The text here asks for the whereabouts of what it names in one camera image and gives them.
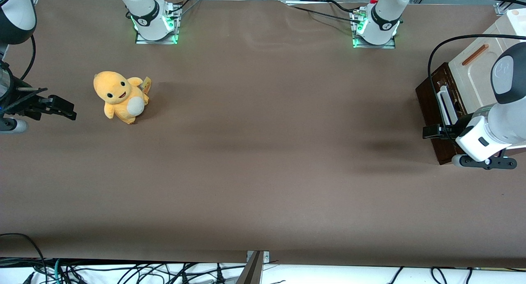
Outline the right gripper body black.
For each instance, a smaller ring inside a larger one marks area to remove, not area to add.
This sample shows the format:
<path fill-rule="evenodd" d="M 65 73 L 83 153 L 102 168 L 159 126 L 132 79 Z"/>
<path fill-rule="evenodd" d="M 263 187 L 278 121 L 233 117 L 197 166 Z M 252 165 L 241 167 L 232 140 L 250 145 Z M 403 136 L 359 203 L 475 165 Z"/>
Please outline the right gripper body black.
<path fill-rule="evenodd" d="M 1 117 L 5 114 L 18 114 L 22 117 L 29 117 L 40 120 L 41 114 L 49 114 L 47 106 L 41 103 L 40 93 L 47 91 L 47 88 L 34 88 L 24 81 L 15 77 L 9 65 L 1 62 L 0 75 L 0 105 Z"/>

